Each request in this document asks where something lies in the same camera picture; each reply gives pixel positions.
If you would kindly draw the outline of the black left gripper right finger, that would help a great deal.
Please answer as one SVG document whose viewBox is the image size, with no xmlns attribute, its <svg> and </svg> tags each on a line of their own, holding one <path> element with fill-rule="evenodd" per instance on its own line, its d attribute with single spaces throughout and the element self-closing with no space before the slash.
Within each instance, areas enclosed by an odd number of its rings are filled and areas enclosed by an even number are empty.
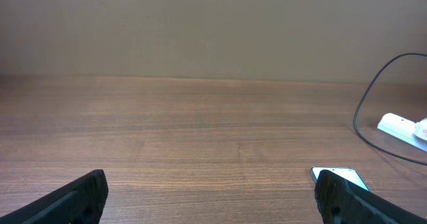
<svg viewBox="0 0 427 224">
<path fill-rule="evenodd" d="M 324 224 L 426 224 L 421 218 L 329 171 L 314 189 Z"/>
</svg>

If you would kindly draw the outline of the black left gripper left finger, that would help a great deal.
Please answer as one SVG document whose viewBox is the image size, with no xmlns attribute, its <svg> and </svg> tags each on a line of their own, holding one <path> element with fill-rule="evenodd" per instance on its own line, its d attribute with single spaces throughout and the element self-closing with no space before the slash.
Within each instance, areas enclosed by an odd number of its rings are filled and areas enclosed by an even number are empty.
<svg viewBox="0 0 427 224">
<path fill-rule="evenodd" d="M 1 217 L 4 224 L 98 224 L 109 193 L 105 173 L 96 169 L 46 196 Z"/>
</svg>

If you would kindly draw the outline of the blue Galaxy smartphone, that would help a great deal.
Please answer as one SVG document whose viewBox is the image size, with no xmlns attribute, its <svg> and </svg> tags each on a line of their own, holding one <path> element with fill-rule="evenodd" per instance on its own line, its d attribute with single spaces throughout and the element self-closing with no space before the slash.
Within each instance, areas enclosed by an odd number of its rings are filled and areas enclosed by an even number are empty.
<svg viewBox="0 0 427 224">
<path fill-rule="evenodd" d="M 368 186 L 365 184 L 361 176 L 358 174 L 358 172 L 350 167 L 320 167 L 320 166 L 313 166 L 311 168 L 311 174 L 314 179 L 314 181 L 318 180 L 318 177 L 320 175 L 320 172 L 323 170 L 331 171 L 340 177 L 345 178 L 346 180 L 356 184 L 357 186 L 369 191 Z"/>
</svg>

